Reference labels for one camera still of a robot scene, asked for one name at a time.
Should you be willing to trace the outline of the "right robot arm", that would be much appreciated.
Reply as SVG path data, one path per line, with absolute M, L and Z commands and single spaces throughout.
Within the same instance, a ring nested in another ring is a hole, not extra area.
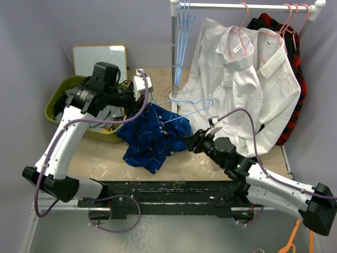
M 229 138 L 215 138 L 198 130 L 183 137 L 187 150 L 205 153 L 233 181 L 240 184 L 234 193 L 239 206 L 249 203 L 288 213 L 313 232 L 328 236 L 336 217 L 336 197 L 322 183 L 312 186 L 265 169 L 255 160 L 237 153 Z

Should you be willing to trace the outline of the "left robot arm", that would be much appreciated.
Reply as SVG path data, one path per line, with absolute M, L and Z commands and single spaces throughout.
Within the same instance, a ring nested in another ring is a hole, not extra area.
M 35 186 L 34 199 L 40 191 L 62 202 L 74 197 L 89 198 L 97 207 L 108 202 L 103 183 L 93 179 L 81 180 L 68 176 L 71 159 L 91 123 L 104 123 L 97 119 L 98 113 L 107 106 L 124 108 L 127 115 L 136 114 L 119 121 L 124 124 L 137 119 L 144 111 L 148 94 L 152 91 L 151 80 L 138 69 L 131 90 L 118 86 L 120 69 L 113 64 L 98 62 L 92 75 L 71 89 L 65 101 L 63 116 L 58 128 L 33 167 L 25 167 L 22 176 Z

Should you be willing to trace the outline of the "blue plaid shirt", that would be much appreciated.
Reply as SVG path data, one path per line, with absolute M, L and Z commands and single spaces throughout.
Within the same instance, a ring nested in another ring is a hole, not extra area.
M 147 109 L 122 125 L 116 135 L 128 144 L 123 160 L 155 174 L 166 157 L 186 150 L 182 139 L 192 135 L 192 127 L 188 119 L 156 104 L 149 103 Z

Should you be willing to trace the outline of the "light blue wire hanger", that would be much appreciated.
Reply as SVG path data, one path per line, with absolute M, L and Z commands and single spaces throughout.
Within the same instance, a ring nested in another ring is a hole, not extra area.
M 213 104 L 214 104 L 214 100 L 213 100 L 213 99 L 209 99 L 209 98 L 203 98 L 203 99 L 198 100 L 197 102 L 193 102 L 193 101 L 191 101 L 191 100 L 166 100 L 166 101 L 164 101 L 164 102 L 157 103 L 156 100 L 154 99 L 152 93 L 150 93 L 150 95 L 151 95 L 151 100 L 149 101 L 149 104 L 156 104 L 156 105 L 161 105 L 161 104 L 165 104 L 165 103 L 169 103 L 169 102 L 170 102 L 170 103 L 176 103 L 176 104 L 178 104 L 179 102 L 187 102 L 187 103 L 192 103 L 192 104 L 194 104 L 194 105 L 199 104 L 199 103 L 202 102 L 202 101 L 209 101 L 209 102 L 210 102 L 209 105 L 207 105 L 207 106 L 205 106 L 205 107 L 203 107 L 203 108 L 201 108 L 201 109 L 195 110 L 195 111 L 190 112 L 190 113 L 188 113 L 188 114 L 186 114 L 186 115 L 178 116 L 177 118 L 174 118 L 174 119 L 169 119 L 168 121 L 165 121 L 165 122 L 163 122 L 162 124 L 167 124 L 167 123 L 169 123 L 169 122 L 173 122 L 173 121 L 179 120 L 179 119 L 181 119 L 181 118 L 185 118 L 185 117 L 187 117 L 187 116 L 190 116 L 190 115 L 192 115 L 192 114 L 195 114 L 195 113 L 197 113 L 197 112 L 206 110 L 206 109 L 212 107 Z

